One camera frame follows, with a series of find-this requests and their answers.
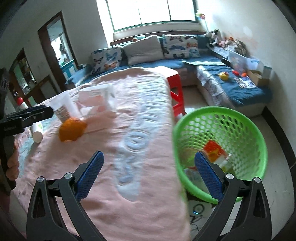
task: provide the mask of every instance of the window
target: window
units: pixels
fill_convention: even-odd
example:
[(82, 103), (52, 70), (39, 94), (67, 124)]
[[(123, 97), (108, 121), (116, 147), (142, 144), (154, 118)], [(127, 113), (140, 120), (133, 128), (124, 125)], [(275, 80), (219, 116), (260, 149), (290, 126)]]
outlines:
[(59, 50), (60, 45), (62, 44), (60, 37), (56, 38), (52, 41), (52, 47), (54, 49), (54, 52), (56, 54), (56, 59), (61, 58), (61, 51)]
[(106, 0), (113, 30), (161, 22), (195, 22), (195, 0)]

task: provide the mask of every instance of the gray pillow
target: gray pillow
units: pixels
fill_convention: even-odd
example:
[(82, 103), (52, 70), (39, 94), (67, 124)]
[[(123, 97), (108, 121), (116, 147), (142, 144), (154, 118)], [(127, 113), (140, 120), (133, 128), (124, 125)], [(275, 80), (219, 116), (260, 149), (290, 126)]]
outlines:
[(163, 59), (163, 51), (156, 35), (127, 44), (123, 50), (128, 58), (128, 65)]

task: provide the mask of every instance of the bed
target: bed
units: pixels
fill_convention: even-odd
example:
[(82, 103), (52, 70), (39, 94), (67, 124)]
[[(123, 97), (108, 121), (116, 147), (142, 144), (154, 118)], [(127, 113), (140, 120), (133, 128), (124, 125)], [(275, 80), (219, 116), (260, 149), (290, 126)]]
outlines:
[[(144, 68), (129, 68), (69, 90), (70, 96), (76, 100), (77, 90), (101, 83), (113, 83), (117, 112), (89, 120), (77, 141), (60, 142), (61, 122), (55, 116), (43, 121), (47, 130), (39, 145), (28, 138), (28, 130), (19, 136), (20, 177), (14, 194), (27, 211), (39, 176), (61, 178), (100, 150), (103, 168), (81, 204), (106, 240), (189, 240), (186, 198), (173, 157), (167, 80)], [(76, 234), (61, 200), (58, 204)]]
[[(222, 81), (218, 74), (229, 73), (229, 81)], [(233, 80), (232, 68), (221, 62), (196, 64), (197, 87), (210, 106), (223, 106), (241, 112), (247, 117), (260, 115), (271, 101), (271, 90), (266, 87), (241, 88)]]

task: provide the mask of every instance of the door frame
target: door frame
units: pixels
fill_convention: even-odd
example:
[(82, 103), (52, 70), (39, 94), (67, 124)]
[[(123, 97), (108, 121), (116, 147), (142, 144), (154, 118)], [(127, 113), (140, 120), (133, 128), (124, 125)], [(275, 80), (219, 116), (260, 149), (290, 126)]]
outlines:
[(60, 17), (60, 19), (61, 19), (62, 26), (63, 26), (63, 29), (64, 29), (64, 33), (65, 33), (65, 36), (66, 36), (66, 39), (67, 39), (67, 42), (68, 42), (72, 57), (74, 59), (74, 62), (76, 64), (76, 66), (78, 66), (77, 59), (75, 57), (73, 48), (71, 46), (71, 43), (70, 43), (70, 40), (69, 40), (69, 37), (68, 37), (68, 34), (67, 34), (67, 30), (66, 30), (66, 27), (65, 27), (62, 11), (58, 12), (55, 16), (53, 16), (50, 20), (48, 20), (38, 30), (38, 36), (39, 36), (40, 43), (41, 43), (43, 52), (45, 54), (47, 63), (48, 63), (48, 65), (49, 65), (49, 67), (50, 67), (50, 69), (52, 71), (52, 74), (53, 74), (55, 80), (57, 81), (61, 91), (65, 91), (66, 90), (66, 87), (65, 87), (66, 78), (65, 78), (65, 76), (63, 74), (63, 71), (61, 70), (61, 67), (59, 66), (59, 63), (58, 63), (58, 61), (56, 59), (55, 52), (54, 52), (54, 49), (53, 49), (53, 47), (51, 45), (50, 37), (49, 37), (48, 31), (47, 31), (47, 26), (49, 24), (51, 24), (51, 22), (54, 21), (58, 17)]

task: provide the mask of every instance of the doorway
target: doorway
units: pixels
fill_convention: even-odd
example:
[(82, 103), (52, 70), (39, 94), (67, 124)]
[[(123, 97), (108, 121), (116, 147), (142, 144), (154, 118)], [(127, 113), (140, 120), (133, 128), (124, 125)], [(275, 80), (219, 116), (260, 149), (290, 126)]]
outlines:
[(62, 12), (44, 24), (38, 30), (38, 35), (49, 67), (61, 91), (64, 91), (65, 83), (76, 73), (78, 63), (67, 35)]

